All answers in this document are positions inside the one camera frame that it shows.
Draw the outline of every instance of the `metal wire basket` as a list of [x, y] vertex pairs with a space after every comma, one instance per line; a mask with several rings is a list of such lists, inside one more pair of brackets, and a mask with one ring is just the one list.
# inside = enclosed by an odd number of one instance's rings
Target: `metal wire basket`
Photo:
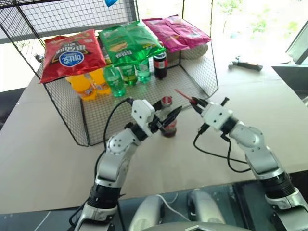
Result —
[[[181, 3], [179, 15], [183, 16], [185, 4], [182, 0]], [[0, 38], [0, 43], [11, 42], [40, 78], [45, 50], [43, 37], [90, 28], [102, 30], [135, 20], [140, 20], [137, 0], [119, 0], [110, 8], [103, 0], [2, 0], [0, 27], [7, 38]], [[176, 94], [174, 88], [201, 98], [208, 98], [218, 90], [210, 43], [205, 54], [192, 49], [189, 53], [168, 53], [168, 60], [168, 75], [164, 80], [152, 77], [147, 84], [128, 87], [125, 97], [147, 99], [154, 103], [163, 96], [171, 95], [175, 107], [188, 107], [187, 100]], [[153, 69], [150, 59], [150, 70]], [[89, 146], [103, 141], [108, 115], [121, 99], [98, 96], [94, 101], [83, 102], [63, 78], [44, 84], [44, 87], [78, 145]], [[115, 112], [108, 128], [108, 137], [132, 120], [130, 110], [129, 105], [123, 105]]]

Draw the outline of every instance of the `pink snack bag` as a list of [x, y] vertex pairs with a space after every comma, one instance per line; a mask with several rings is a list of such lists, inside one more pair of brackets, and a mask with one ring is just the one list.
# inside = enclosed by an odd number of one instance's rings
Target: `pink snack bag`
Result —
[[190, 49], [211, 41], [206, 33], [178, 16], [165, 18], [164, 21], [185, 40]]
[[144, 19], [143, 22], [170, 52], [191, 49], [211, 41], [206, 33], [177, 15], [164, 19]]
[[168, 24], [161, 18], [144, 19], [143, 22], [150, 28], [151, 31], [158, 37], [170, 52], [189, 49], [185, 39], [176, 33]]

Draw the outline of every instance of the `black cable wire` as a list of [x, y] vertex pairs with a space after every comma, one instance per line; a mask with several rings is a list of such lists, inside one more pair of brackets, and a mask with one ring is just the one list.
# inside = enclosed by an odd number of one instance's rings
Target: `black cable wire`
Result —
[[[219, 158], [223, 158], [223, 159], [228, 159], [228, 157], [226, 157], [226, 156], [218, 155], [218, 154], [214, 154], [214, 153], [210, 153], [210, 152], [204, 151], [204, 150], [202, 150], [201, 148], [197, 147], [196, 142], [197, 142], [197, 139], [199, 138], [199, 136], [200, 136], [200, 134], [198, 133], [198, 134], [196, 135], [196, 137], [194, 138], [194, 140], [193, 140], [193, 146], [194, 146], [196, 149], [198, 149], [199, 151], [201, 151], [201, 152], [203, 152], [203, 153], [209, 154], [209, 155], [213, 155], [213, 156], [216, 156], [216, 157], [219, 157]], [[236, 161], [236, 162], [239, 162], [239, 163], [247, 164], [247, 162], [245, 162], [245, 161], [233, 159], [233, 158], [230, 158], [230, 157], [229, 157], [229, 160], [233, 160], [233, 161]]]
[[228, 140], [228, 143], [229, 143], [229, 148], [228, 148], [228, 154], [227, 154], [227, 162], [228, 162], [229, 168], [230, 168], [233, 172], [237, 172], [237, 173], [243, 173], [243, 172], [248, 172], [248, 171], [250, 171], [250, 170], [251, 170], [250, 168], [245, 169], [245, 170], [236, 170], [235, 168], [233, 168], [233, 167], [231, 166], [231, 163], [230, 163], [230, 155], [231, 155], [232, 143], [231, 143], [230, 139]]
[[85, 205], [85, 203], [87, 202], [88, 200], [86, 200], [70, 217], [69, 217], [69, 224], [73, 227], [76, 226], [76, 224], [73, 222], [73, 217], [76, 216], [76, 214], [83, 209], [83, 206]]
[[110, 115], [109, 115], [109, 117], [108, 117], [108, 119], [107, 119], [106, 126], [105, 126], [105, 129], [104, 129], [104, 135], [103, 135], [103, 142], [104, 142], [104, 148], [105, 148], [105, 150], [107, 149], [107, 144], [106, 144], [106, 133], [107, 133], [107, 128], [108, 128], [108, 125], [109, 125], [109, 123], [110, 123], [111, 117], [112, 117], [113, 113], [115, 112], [115, 110], [116, 110], [121, 104], [123, 104], [123, 103], [125, 103], [125, 102], [129, 102], [130, 100], [131, 100], [131, 98], [126, 98], [126, 99], [120, 101], [120, 102], [113, 108], [113, 110], [111, 111], [111, 113], [110, 113]]
[[[110, 123], [110, 120], [111, 120], [111, 117], [113, 115], [113, 113], [115, 112], [115, 110], [123, 103], [125, 102], [130, 102], [132, 99], [131, 98], [126, 98], [122, 101], [120, 101], [114, 108], [113, 110], [111, 111], [108, 119], [107, 119], [107, 122], [106, 122], [106, 125], [105, 125], [105, 129], [104, 129], [104, 133], [103, 133], [103, 143], [104, 143], [104, 148], [105, 150], [99, 155], [99, 157], [96, 159], [96, 162], [95, 162], [95, 167], [94, 167], [94, 178], [96, 177], [96, 174], [97, 174], [97, 165], [98, 165], [98, 162], [101, 158], [101, 156], [106, 152], [106, 148], [107, 148], [107, 145], [106, 145], [106, 133], [107, 133], [107, 128], [108, 128], [108, 125]], [[70, 216], [69, 218], [69, 223], [72, 227], [75, 227], [76, 224], [73, 222], [73, 217], [80, 211], [83, 209], [83, 206], [85, 205], [85, 203], [88, 201], [88, 199]], [[124, 221], [123, 221], [123, 216], [122, 216], [122, 213], [121, 213], [121, 208], [120, 208], [120, 204], [119, 202], [117, 203], [117, 207], [118, 207], [118, 213], [119, 213], [119, 217], [120, 217], [120, 221], [121, 221], [121, 226], [122, 226], [122, 229], [123, 231], [126, 231], [126, 228], [125, 228], [125, 225], [124, 225]]]

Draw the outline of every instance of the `green soda bottle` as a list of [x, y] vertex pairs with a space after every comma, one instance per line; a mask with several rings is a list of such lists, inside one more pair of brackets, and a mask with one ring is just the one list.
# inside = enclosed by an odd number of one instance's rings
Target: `green soda bottle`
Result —
[[126, 89], [121, 77], [121, 73], [113, 65], [109, 65], [104, 68], [104, 78], [111, 88], [111, 92], [115, 97], [121, 97], [125, 95]]
[[138, 80], [142, 83], [147, 83], [151, 79], [149, 59], [143, 60], [139, 65], [136, 65], [138, 72]]
[[120, 67], [123, 80], [127, 85], [135, 86], [137, 82], [137, 77], [135, 73], [135, 66], [134, 65], [126, 65]]

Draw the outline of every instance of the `red object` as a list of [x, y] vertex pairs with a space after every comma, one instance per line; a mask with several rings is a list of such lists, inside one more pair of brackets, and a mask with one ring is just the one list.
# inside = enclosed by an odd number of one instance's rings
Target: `red object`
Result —
[[158, 69], [164, 69], [164, 68], [168, 67], [167, 59], [164, 60], [164, 61], [155, 61], [154, 60], [154, 67], [158, 68]]
[[165, 137], [174, 137], [175, 134], [177, 133], [177, 120], [175, 119], [171, 124], [168, 126], [164, 127], [164, 130], [162, 130], [162, 134]]
[[82, 75], [106, 66], [94, 29], [70, 37], [56, 36], [45, 43], [41, 83]]
[[164, 97], [162, 98], [162, 102], [163, 102], [163, 104], [171, 104], [171, 103], [172, 103], [172, 98], [171, 98], [171, 96], [164, 96]]
[[174, 89], [178, 94], [180, 94], [181, 96], [185, 97], [186, 99], [188, 99], [191, 103], [197, 104], [197, 102], [195, 100], [193, 100], [191, 97], [189, 97], [188, 95], [184, 94], [183, 92], [181, 92], [178, 89]]

